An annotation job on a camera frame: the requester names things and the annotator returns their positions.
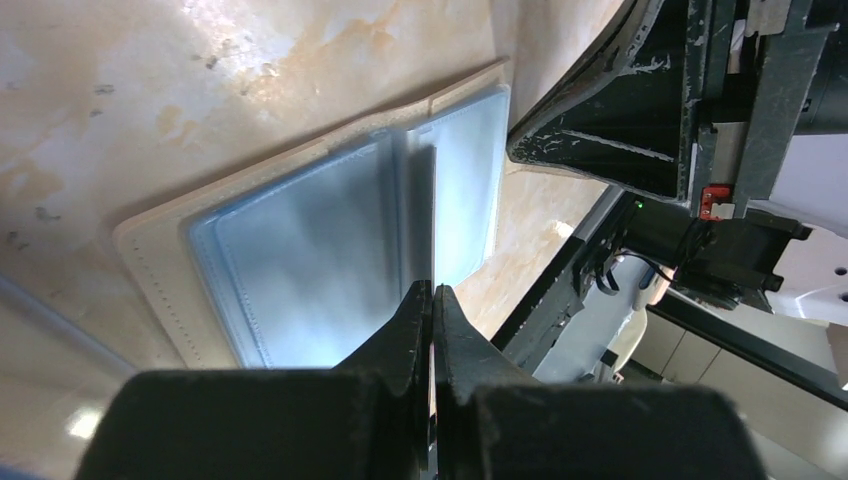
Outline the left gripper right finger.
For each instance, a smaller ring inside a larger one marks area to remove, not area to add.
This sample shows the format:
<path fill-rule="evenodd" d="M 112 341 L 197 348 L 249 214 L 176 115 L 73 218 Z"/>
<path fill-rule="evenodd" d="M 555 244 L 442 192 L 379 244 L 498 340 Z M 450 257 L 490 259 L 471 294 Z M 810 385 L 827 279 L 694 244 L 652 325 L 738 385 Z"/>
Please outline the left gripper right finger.
<path fill-rule="evenodd" d="M 510 362 L 436 288 L 442 479 L 763 479 L 740 416 L 689 386 L 545 384 Z"/>

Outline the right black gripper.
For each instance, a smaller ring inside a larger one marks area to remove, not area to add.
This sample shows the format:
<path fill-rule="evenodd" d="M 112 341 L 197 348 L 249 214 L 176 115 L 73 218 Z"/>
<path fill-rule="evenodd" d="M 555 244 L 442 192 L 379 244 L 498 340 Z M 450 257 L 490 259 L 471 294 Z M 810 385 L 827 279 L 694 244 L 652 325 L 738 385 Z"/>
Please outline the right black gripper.
<path fill-rule="evenodd" d="M 700 219 L 769 207 L 799 218 L 832 201 L 825 182 L 846 178 L 846 143 L 845 2 L 625 1 L 507 151 L 690 200 Z"/>

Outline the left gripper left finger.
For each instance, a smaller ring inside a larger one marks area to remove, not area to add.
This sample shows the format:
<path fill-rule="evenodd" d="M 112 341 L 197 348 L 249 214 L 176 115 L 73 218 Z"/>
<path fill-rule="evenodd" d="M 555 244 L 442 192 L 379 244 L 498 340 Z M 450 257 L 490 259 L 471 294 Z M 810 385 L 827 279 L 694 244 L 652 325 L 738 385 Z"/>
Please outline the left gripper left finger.
<path fill-rule="evenodd" d="M 127 381 L 80 479 L 416 479 L 428 463 L 432 285 L 329 369 L 156 370 Z"/>

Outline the clear plastic card tray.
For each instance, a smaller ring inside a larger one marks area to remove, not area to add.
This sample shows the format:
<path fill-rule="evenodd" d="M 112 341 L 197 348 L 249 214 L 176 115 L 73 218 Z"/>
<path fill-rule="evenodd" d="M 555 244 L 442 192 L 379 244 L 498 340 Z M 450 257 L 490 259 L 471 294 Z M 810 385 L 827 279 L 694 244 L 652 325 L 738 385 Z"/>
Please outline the clear plastic card tray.
<path fill-rule="evenodd" d="M 1 279 L 1 476 L 71 479 L 134 366 Z"/>

